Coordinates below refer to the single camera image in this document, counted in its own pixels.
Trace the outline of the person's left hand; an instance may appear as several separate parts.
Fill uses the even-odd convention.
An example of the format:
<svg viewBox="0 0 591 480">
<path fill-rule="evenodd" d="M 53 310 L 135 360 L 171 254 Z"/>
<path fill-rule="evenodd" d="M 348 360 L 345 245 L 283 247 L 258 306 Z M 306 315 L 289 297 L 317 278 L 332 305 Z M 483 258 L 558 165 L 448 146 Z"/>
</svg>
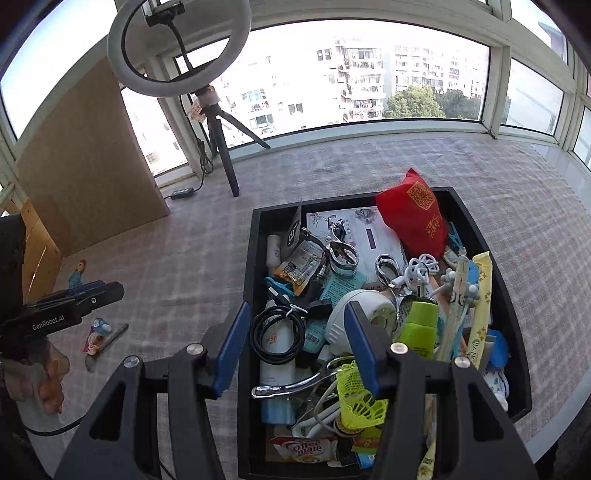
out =
<svg viewBox="0 0 591 480">
<path fill-rule="evenodd" d="M 61 414 L 64 393 L 61 382 L 70 361 L 49 340 L 31 347 L 26 360 L 1 359 L 4 381 L 10 398 L 17 402 L 33 399 L 49 415 Z"/>
</svg>

